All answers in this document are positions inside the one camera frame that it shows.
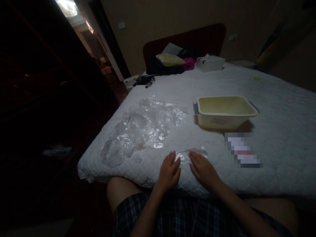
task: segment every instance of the wall outlet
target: wall outlet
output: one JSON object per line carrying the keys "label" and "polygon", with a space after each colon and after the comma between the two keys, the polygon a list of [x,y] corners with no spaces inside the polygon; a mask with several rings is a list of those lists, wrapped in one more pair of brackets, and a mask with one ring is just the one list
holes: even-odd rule
{"label": "wall outlet", "polygon": [[120,22],[118,24],[118,27],[119,27],[120,30],[125,29],[125,22],[124,21]]}
{"label": "wall outlet", "polygon": [[238,36],[238,34],[233,34],[233,35],[228,36],[228,41],[236,40],[237,36]]}

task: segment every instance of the bed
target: bed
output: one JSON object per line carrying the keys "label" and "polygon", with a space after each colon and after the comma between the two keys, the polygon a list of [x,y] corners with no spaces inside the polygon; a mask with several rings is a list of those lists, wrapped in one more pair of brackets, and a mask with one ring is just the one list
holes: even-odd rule
{"label": "bed", "polygon": [[[252,146],[261,168],[241,168],[234,163],[222,131],[199,127],[193,110],[198,97],[236,95],[251,101],[260,111],[238,131],[252,135]],[[126,111],[142,98],[155,96],[187,108],[186,121],[172,129],[161,149],[142,149],[117,167],[102,162],[101,150]],[[238,194],[289,195],[316,198],[316,94],[259,71],[225,63],[221,71],[156,77],[146,89],[136,86],[104,125],[78,163],[78,174],[89,182],[107,182],[111,176],[126,177],[140,186],[153,187],[164,157],[171,150],[205,147],[208,160],[220,178]],[[188,164],[182,171],[177,192],[206,198],[211,194],[194,178]]]}

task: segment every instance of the plaid shorts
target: plaid shorts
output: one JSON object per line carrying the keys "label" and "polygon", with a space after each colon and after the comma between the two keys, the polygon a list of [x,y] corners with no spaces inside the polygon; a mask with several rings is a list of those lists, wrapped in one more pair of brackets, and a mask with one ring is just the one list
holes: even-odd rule
{"label": "plaid shorts", "polygon": [[[113,236],[129,236],[150,193],[126,198],[114,212]],[[290,231],[267,214],[254,209],[281,236]],[[219,200],[164,197],[152,236],[248,236],[231,211]]]}

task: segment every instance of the dark wooden cabinet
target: dark wooden cabinet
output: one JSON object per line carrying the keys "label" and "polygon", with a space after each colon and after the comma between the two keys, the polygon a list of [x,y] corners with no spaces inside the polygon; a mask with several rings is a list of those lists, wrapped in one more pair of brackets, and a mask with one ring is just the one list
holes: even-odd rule
{"label": "dark wooden cabinet", "polygon": [[[1,4],[1,229],[45,221],[43,206],[118,107],[54,0]],[[71,147],[63,159],[50,145]]]}

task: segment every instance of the headboard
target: headboard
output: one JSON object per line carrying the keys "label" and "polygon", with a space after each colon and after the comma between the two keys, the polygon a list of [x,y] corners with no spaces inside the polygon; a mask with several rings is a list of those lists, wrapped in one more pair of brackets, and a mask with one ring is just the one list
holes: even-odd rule
{"label": "headboard", "polygon": [[225,25],[218,23],[148,42],[143,48],[146,66],[148,59],[160,54],[168,43],[173,43],[181,48],[184,48],[186,45],[192,43],[196,49],[201,51],[201,57],[205,56],[207,53],[219,56],[225,34]]}

